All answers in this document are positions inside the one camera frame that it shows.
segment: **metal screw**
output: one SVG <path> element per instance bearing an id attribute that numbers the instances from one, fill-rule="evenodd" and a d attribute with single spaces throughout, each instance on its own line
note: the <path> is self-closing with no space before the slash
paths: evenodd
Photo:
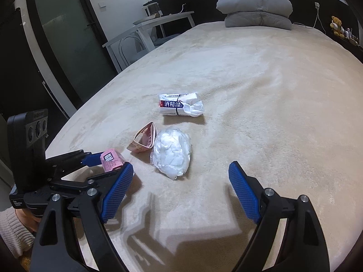
<path id="1" fill-rule="evenodd" d="M 61 198 L 61 196 L 58 193 L 54 194 L 52 197 L 52 201 L 58 201 L 60 198 Z"/>
<path id="2" fill-rule="evenodd" d="M 95 195 L 97 193 L 97 190 L 95 189 L 95 188 L 90 188 L 90 189 L 88 189 L 87 190 L 87 194 L 89 195 L 89 196 L 93 196 L 93 195 Z"/>
<path id="3" fill-rule="evenodd" d="M 300 196 L 300 199 L 303 201 L 303 202 L 308 202 L 309 201 L 309 197 L 307 197 L 306 195 L 302 195 Z"/>
<path id="4" fill-rule="evenodd" d="M 273 189 L 271 189 L 271 188 L 266 188 L 265 189 L 265 194 L 267 196 L 273 196 L 275 194 L 275 191 L 273 191 Z"/>

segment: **crumpled plastic bag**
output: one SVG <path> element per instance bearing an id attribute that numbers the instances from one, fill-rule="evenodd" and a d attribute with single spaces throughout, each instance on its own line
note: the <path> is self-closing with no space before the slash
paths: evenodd
<path id="1" fill-rule="evenodd" d="M 160 172 L 175 180 L 188 169 L 190 153 L 189 135 L 179 128 L 169 127 L 161 130 L 155 138 L 150 162 Z"/>

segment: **knit sweater sleeve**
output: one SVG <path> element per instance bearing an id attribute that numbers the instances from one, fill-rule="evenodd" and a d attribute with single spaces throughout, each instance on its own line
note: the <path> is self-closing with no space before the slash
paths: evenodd
<path id="1" fill-rule="evenodd" d="M 0 212 L 0 235 L 14 257 L 18 258 L 23 251 L 29 250 L 34 236 L 19 221 L 14 208 Z"/>

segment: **teddy bear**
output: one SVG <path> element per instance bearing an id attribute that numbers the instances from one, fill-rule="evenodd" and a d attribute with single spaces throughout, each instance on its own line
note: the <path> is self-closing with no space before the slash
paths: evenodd
<path id="1" fill-rule="evenodd" d="M 344 39 L 345 31 L 342 28 L 342 21 L 338 17 L 335 17 L 335 16 L 332 16 L 331 18 L 332 18 L 332 21 L 331 21 L 330 27 L 333 30 L 334 34 L 336 36 L 339 36 L 342 39 Z"/>

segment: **black device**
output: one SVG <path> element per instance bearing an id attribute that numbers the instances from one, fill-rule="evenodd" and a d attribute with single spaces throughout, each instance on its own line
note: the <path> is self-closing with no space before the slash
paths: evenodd
<path id="1" fill-rule="evenodd" d="M 15 185 L 10 200 L 42 217 L 36 235 L 30 272 L 96 271 L 85 264 L 73 218 L 81 218 L 100 272 L 128 272 L 103 226 L 113 218 L 133 178 L 126 162 L 120 169 L 85 182 L 61 178 L 87 165 L 101 163 L 101 153 L 78 150 L 45 158 L 47 110 L 23 113 L 8 120 L 8 142 Z M 329 257 L 318 217 L 306 195 L 279 196 L 249 177 L 238 162 L 229 166 L 229 179 L 248 218 L 257 227 L 232 272 L 262 271 L 280 219 L 287 218 L 276 263 L 268 272 L 329 272 Z"/>

